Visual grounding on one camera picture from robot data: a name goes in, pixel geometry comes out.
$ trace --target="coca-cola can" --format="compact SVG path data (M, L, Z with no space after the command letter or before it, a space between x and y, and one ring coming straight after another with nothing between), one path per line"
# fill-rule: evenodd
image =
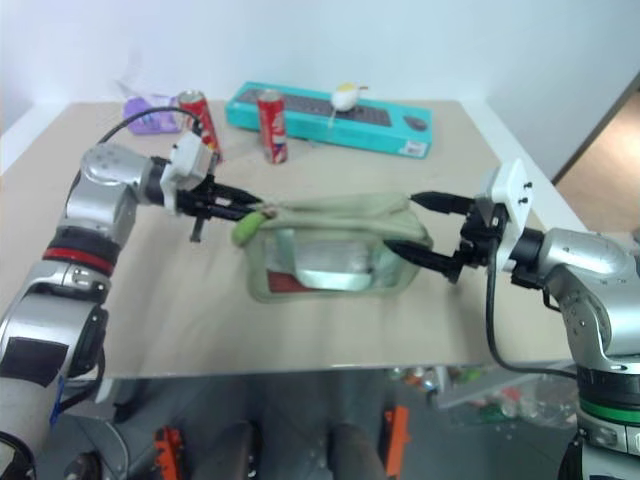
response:
M207 145L216 157L216 162L222 161L222 152L220 151L220 144L218 143L218 137L216 135L216 129L213 126L213 120L211 119L211 112L209 111L209 105L207 104L207 97L204 93L198 90L185 90L178 95L178 105L180 108L195 113L200 119L202 124L202 143ZM187 126L191 128L193 119L187 117Z
M287 131L284 125L284 97L277 90L263 90L258 95L260 133L265 155L270 163L287 161Z

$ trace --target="black keyboard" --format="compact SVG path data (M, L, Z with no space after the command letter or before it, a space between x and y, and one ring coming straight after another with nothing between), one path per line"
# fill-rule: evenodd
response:
M237 102L255 104L261 90L251 88L236 98ZM333 113L331 102L320 98L304 97L302 95L284 94L284 108L290 112L306 113L308 115L319 115L330 117ZM383 108L375 108L364 105L356 105L348 112L336 112L336 118L351 120L352 122L368 123L380 125L382 127L391 126L389 113Z

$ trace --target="green ring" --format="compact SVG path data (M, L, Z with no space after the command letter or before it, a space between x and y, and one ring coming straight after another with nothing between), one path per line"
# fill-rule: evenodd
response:
M619 408L603 407L602 405L588 402L582 398L580 399L580 408L582 408L586 413L604 420L640 424L639 410L622 410Z

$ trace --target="green pencil case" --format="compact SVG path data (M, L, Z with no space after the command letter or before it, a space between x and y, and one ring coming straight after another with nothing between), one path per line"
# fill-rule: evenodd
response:
M433 242L403 194L286 202L241 220L232 239L245 250L250 294L262 302L335 295L395 294L418 267L384 239Z

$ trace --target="white label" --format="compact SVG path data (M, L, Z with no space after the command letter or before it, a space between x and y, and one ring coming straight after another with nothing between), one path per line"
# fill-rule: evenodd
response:
M412 157L424 157L426 152L426 143L414 142L413 140L407 140L407 143L404 144L404 148L400 149L400 153L411 155Z

